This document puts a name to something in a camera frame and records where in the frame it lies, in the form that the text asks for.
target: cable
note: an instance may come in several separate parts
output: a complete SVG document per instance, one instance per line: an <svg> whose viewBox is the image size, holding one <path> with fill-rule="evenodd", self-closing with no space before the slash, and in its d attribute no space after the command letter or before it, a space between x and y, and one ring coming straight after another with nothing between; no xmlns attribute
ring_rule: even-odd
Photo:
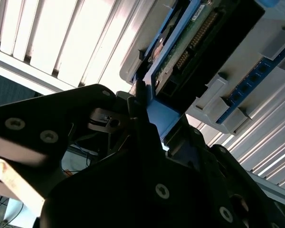
<svg viewBox="0 0 285 228"><path fill-rule="evenodd" d="M84 152L83 150L82 150L82 148L78 145L78 143L76 143L75 142L75 145L80 149L80 151L82 152L82 153L86 153L86 163L85 163L85 167L87 168L87 167L89 167L90 165L91 165L91 159L89 158L89 155L90 155L90 153L88 153L88 152Z"/></svg>
<svg viewBox="0 0 285 228"><path fill-rule="evenodd" d="M17 214L15 217L13 217L13 219L12 219L11 221L7 222L3 227L0 227L0 228L5 228L9 223L11 223L15 218L17 218L18 215L21 213L23 207L24 207L24 203L22 203L21 209L20 209L20 211L18 212L18 214Z"/></svg>

